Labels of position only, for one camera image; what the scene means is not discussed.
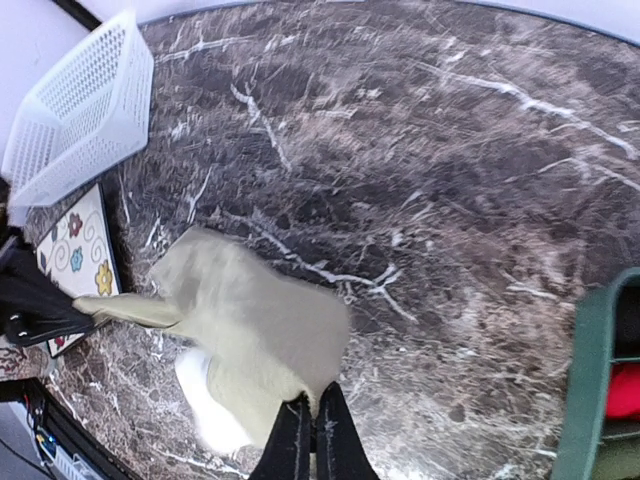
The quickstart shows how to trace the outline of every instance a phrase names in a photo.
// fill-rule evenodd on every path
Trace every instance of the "plastic mesh basket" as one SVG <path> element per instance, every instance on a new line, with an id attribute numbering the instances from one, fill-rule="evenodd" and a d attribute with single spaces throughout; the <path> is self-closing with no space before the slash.
<path id="1" fill-rule="evenodd" d="M 102 480 L 102 477 L 95 473 L 78 455 L 71 458 L 60 447 L 56 450 L 53 464 L 67 480 Z"/>
<path id="2" fill-rule="evenodd" d="M 51 205 L 148 141 L 153 57 L 127 10 L 22 101 L 2 162 L 12 206 Z"/>

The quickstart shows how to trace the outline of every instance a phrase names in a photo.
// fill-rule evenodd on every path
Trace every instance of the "red flower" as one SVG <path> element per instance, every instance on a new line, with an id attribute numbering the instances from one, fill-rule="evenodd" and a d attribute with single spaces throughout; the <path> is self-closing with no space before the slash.
<path id="1" fill-rule="evenodd" d="M 72 213 L 69 215 L 69 236 L 77 237 L 78 233 L 80 233 L 80 229 L 82 228 L 82 220 L 80 220 L 80 215 L 77 213 Z"/>

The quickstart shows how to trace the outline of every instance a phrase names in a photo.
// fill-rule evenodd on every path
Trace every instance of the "black cable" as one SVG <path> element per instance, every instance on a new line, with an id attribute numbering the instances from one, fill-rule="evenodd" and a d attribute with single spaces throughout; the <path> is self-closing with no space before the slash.
<path id="1" fill-rule="evenodd" d="M 80 5 L 76 0 L 52 0 L 53 3 L 62 8 L 65 12 L 73 17 L 80 25 L 92 32 L 102 22 L 98 20 L 93 13 Z"/>
<path id="2" fill-rule="evenodd" d="M 9 453 L 13 454 L 16 458 L 22 460 L 24 463 L 26 463 L 27 465 L 29 465 L 31 468 L 33 468 L 34 470 L 39 471 L 42 475 L 44 475 L 47 478 L 51 478 L 52 480 L 56 480 L 56 477 L 54 477 L 53 475 L 51 475 L 49 472 L 47 472 L 45 469 L 39 467 L 38 465 L 36 465 L 35 463 L 33 463 L 30 460 L 27 460 L 26 458 L 24 458 L 22 455 L 20 455 L 18 452 L 16 452 L 13 448 L 11 448 L 11 446 L 5 442 L 4 440 L 2 440 L 0 438 L 0 445 L 2 445 L 4 448 L 7 449 L 7 451 L 9 451 Z"/>
<path id="3" fill-rule="evenodd" d="M 38 428 L 41 419 L 40 417 L 36 418 L 36 416 L 31 412 L 31 400 L 29 400 L 29 396 L 25 393 L 23 398 L 25 409 L 27 410 L 27 425 L 29 426 L 29 428 L 31 428 L 31 438 L 35 442 L 36 449 L 38 451 L 38 457 L 40 458 L 40 464 L 44 465 L 44 468 L 47 470 L 47 472 L 49 472 L 49 477 L 54 480 L 58 480 L 58 477 L 51 470 L 51 466 L 47 463 L 47 459 L 44 458 L 45 455 L 42 449 L 42 445 L 38 443 Z"/>

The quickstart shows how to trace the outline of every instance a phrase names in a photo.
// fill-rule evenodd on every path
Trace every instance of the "floral placemat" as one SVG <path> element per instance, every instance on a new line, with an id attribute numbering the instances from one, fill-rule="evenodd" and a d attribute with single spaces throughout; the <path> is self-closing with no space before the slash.
<path id="1" fill-rule="evenodd" d="M 40 270 L 74 298 L 120 293 L 99 184 L 58 220 L 38 245 L 36 255 Z M 49 340 L 51 356 L 60 355 L 84 336 Z"/>

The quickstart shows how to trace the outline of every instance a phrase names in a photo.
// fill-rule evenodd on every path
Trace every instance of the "yellow flower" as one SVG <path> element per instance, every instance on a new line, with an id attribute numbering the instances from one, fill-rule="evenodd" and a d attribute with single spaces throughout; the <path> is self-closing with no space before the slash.
<path id="1" fill-rule="evenodd" d="M 109 261 L 105 260 L 100 264 L 98 273 L 96 273 L 96 285 L 100 295 L 111 295 L 111 283 L 113 282 L 113 273 L 109 268 Z"/>

